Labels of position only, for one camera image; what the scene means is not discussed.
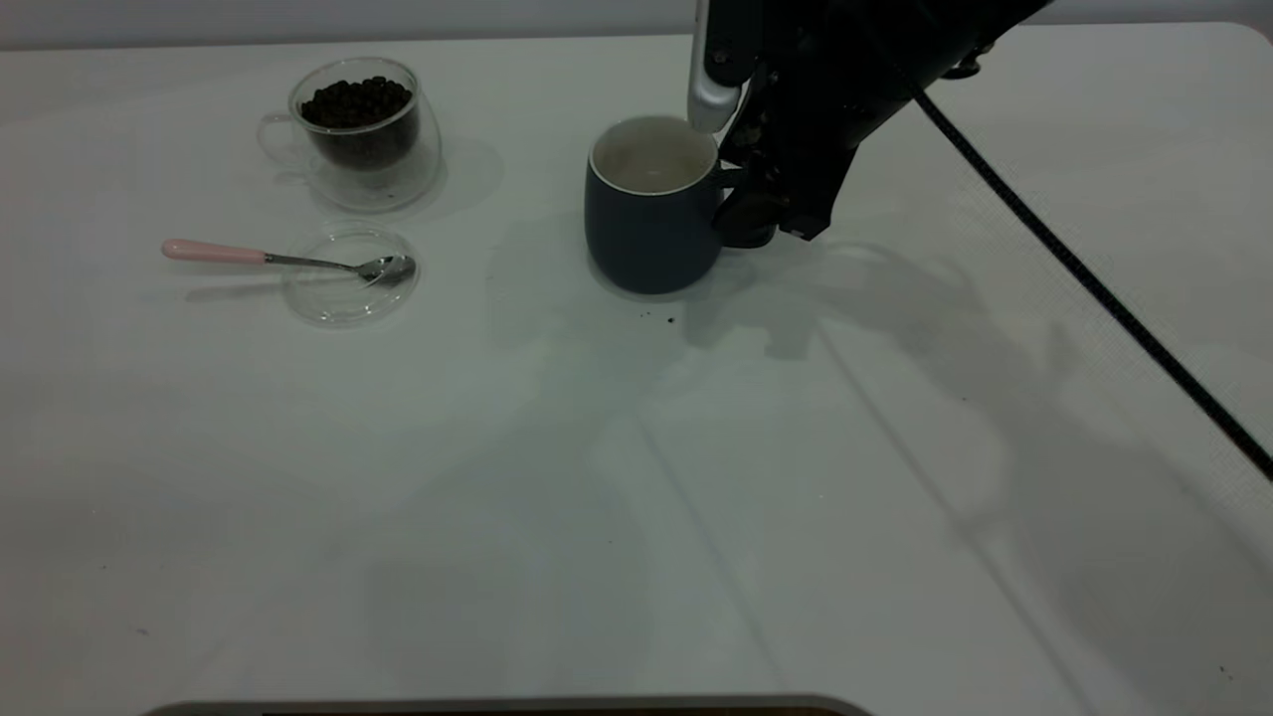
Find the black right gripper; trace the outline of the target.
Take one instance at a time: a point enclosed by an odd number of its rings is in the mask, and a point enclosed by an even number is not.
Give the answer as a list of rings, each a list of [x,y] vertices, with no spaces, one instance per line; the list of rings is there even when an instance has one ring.
[[[933,1],[763,4],[766,78],[718,144],[718,186],[736,187],[713,217],[723,248],[826,231],[855,152],[908,99],[878,50],[934,28]]]

